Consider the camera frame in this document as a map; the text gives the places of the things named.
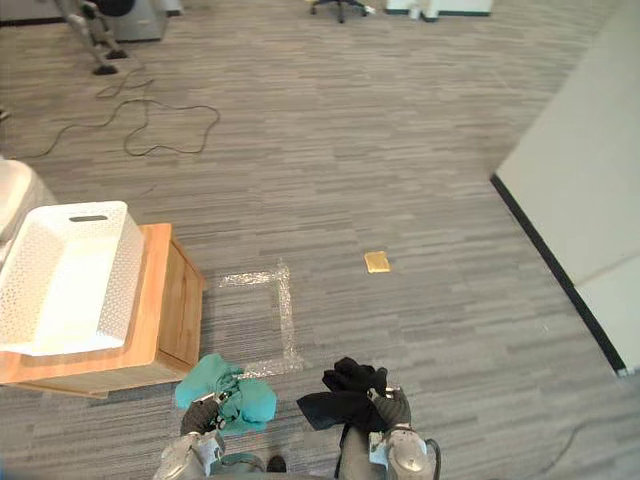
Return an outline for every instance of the shoe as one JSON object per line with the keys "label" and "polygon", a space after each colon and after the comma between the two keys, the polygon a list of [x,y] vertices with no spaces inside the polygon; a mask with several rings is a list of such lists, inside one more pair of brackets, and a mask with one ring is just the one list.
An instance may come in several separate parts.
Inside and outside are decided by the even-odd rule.
{"label": "shoe", "polygon": [[287,462],[284,461],[284,458],[282,458],[280,455],[271,457],[269,463],[267,464],[267,472],[286,473],[286,471]]}

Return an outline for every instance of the plastic basket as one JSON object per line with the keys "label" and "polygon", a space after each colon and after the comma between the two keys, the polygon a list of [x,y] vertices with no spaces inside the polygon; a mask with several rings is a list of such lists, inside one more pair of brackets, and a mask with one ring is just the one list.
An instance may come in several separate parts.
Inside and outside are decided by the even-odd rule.
{"label": "plastic basket", "polygon": [[122,346],[143,249],[124,202],[29,212],[0,272],[0,349],[54,355]]}

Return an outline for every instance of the power cord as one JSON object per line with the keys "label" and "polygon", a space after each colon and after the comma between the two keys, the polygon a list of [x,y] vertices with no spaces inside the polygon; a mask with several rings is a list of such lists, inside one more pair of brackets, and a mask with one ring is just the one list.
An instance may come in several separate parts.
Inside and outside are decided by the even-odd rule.
{"label": "power cord", "polygon": [[[74,128],[103,128],[103,127],[106,127],[111,122],[113,122],[113,120],[116,118],[116,115],[118,114],[120,109],[122,107],[124,107],[125,105],[129,105],[129,104],[141,104],[143,106],[143,108],[144,108],[144,123],[142,125],[140,125],[139,127],[136,127],[134,130],[129,132],[124,137],[124,139],[122,141],[122,148],[128,155],[130,155],[132,157],[144,157],[146,155],[149,155],[151,152],[153,152],[155,150],[160,150],[160,149],[170,150],[170,151],[176,152],[176,153],[186,153],[186,154],[198,154],[198,153],[201,153],[202,151],[204,151],[204,149],[207,146],[207,140],[209,138],[209,134],[211,133],[211,130],[213,129],[213,127],[215,127],[215,125],[222,118],[222,115],[220,114],[220,111],[217,108],[214,108],[214,107],[212,107],[210,105],[193,105],[193,106],[185,106],[185,107],[175,107],[175,106],[172,106],[172,105],[168,105],[166,103],[159,102],[157,100],[151,100],[151,99],[147,98],[147,94],[148,94],[148,91],[149,91],[149,87],[151,87],[153,82],[155,82],[155,79],[153,79],[153,78],[145,80],[143,82],[140,82],[140,83],[138,83],[136,85],[132,85],[132,86],[128,86],[127,87],[126,83],[129,80],[129,78],[131,78],[134,74],[136,74],[138,72],[142,72],[142,71],[146,70],[145,63],[142,60],[140,60],[140,58],[138,56],[134,55],[133,53],[131,53],[131,55],[136,59],[136,61],[138,62],[139,66],[137,68],[134,68],[133,70],[131,70],[129,73],[127,73],[124,76],[124,78],[122,79],[122,81],[118,85],[112,85],[112,86],[104,88],[103,90],[100,90],[95,95],[95,98],[96,99],[115,98],[125,89],[126,90],[134,90],[134,89],[137,89],[137,88],[143,88],[142,98],[134,98],[134,99],[124,100],[124,101],[120,102],[113,109],[113,111],[111,112],[111,115],[109,116],[109,118],[106,121],[102,122],[102,123],[97,123],[97,124],[71,123],[69,125],[66,125],[60,131],[58,131],[58,133],[56,134],[56,136],[55,136],[53,142],[51,143],[51,145],[49,146],[49,148],[47,148],[43,152],[35,154],[35,155],[26,155],[26,156],[22,156],[22,157],[17,157],[16,160],[40,158],[40,157],[45,157],[45,156],[49,155],[53,151],[53,149],[56,147],[58,142],[60,141],[60,138],[62,137],[62,135],[65,132],[67,132],[67,131],[69,131],[71,129],[74,129]],[[164,108],[167,108],[169,110],[174,110],[174,111],[206,109],[206,110],[210,110],[211,112],[215,113],[215,118],[207,125],[207,128],[204,131],[204,135],[202,136],[202,143],[200,144],[200,147],[198,147],[198,148],[196,148],[194,150],[182,150],[180,148],[172,147],[170,145],[156,144],[156,145],[153,145],[152,147],[147,148],[146,150],[136,152],[136,151],[131,150],[131,148],[129,147],[129,141],[131,140],[131,138],[134,135],[136,135],[138,132],[143,131],[149,125],[149,121],[150,121],[149,120],[149,105],[157,105],[157,106],[164,107]]]}
{"label": "power cord", "polygon": [[553,458],[553,460],[551,460],[547,465],[542,467],[540,470],[522,477],[516,477],[511,479],[508,479],[506,477],[502,477],[502,478],[493,477],[488,480],[531,480],[534,478],[542,478],[547,473],[549,473],[560,462],[560,460],[562,460],[562,458],[567,454],[567,452],[571,448],[571,445],[573,444],[573,441],[576,439],[576,437],[582,430],[588,427],[592,427],[594,425],[602,424],[602,423],[617,423],[623,420],[629,420],[631,418],[640,418],[640,412],[625,413],[622,415],[615,415],[612,417],[592,418],[590,420],[585,420],[583,422],[580,422],[571,430],[571,433],[569,434],[567,441],[565,442],[562,449],[558,452],[558,454]]}

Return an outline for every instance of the floor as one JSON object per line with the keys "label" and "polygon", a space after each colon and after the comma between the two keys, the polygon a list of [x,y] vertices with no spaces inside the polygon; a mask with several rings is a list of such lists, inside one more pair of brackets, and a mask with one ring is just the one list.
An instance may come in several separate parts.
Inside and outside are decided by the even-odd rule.
{"label": "floor", "polygon": [[[128,48],[147,66],[137,78],[155,79],[152,98],[220,110],[204,152],[126,155],[142,120],[127,105],[28,163],[61,202],[125,200],[139,223],[175,225],[213,285],[202,353],[241,364],[278,354],[273,291],[218,285],[288,266],[304,369],[269,377],[277,418],[230,451],[280,452],[296,472],[330,475],[339,431],[313,432],[295,399],[322,390],[343,355],[386,366],[405,388],[414,426],[442,446],[444,479],[520,478],[581,421],[640,412],[640,378],[613,375],[487,180],[616,0],[496,0],[489,18],[436,24],[384,15],[377,0],[378,15],[344,25],[332,6],[312,17],[301,0],[184,3],[161,43]],[[0,49],[7,157],[141,94],[94,99],[122,75],[91,76],[63,25],[4,28]],[[151,117],[131,148],[196,148],[211,113]],[[379,249],[393,271],[369,275],[362,254]],[[106,401],[0,388],[3,461],[43,478],[150,478],[177,435],[174,388]],[[640,413],[581,431],[545,478],[638,472]]]}

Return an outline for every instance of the metal stand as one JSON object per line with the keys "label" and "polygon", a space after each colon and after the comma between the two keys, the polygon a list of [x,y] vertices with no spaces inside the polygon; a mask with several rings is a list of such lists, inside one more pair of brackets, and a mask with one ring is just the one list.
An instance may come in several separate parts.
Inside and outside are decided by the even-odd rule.
{"label": "metal stand", "polygon": [[[82,46],[95,59],[98,66],[93,70],[94,75],[112,75],[118,69],[107,62],[118,58],[127,58],[127,53],[113,38],[113,32],[95,3],[86,0],[75,0],[77,13],[69,8],[67,0],[53,0],[62,18],[69,24]],[[106,45],[110,51],[104,55],[99,45]]]}
{"label": "metal stand", "polygon": [[316,0],[311,4],[311,11],[310,11],[311,15],[316,14],[316,6],[324,5],[325,3],[333,3],[333,2],[338,4],[338,22],[340,23],[344,23],[344,8],[343,8],[344,3],[347,3],[353,7],[358,7],[362,12],[362,16],[363,17],[367,16],[367,7],[364,4],[358,2],[357,0]]}

